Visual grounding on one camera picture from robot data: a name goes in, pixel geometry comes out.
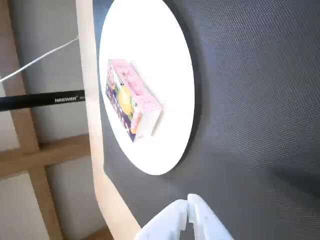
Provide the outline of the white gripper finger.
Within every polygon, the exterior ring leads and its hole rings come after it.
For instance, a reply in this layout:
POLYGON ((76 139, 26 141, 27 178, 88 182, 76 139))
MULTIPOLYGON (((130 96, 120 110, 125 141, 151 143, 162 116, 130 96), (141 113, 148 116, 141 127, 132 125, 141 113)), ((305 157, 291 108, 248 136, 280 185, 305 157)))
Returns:
POLYGON ((189 193, 188 221, 193 224, 195 240, 233 240, 224 224, 197 194, 189 193))
POLYGON ((135 240, 179 240, 186 229, 188 201, 178 199, 155 215, 135 236, 135 240))

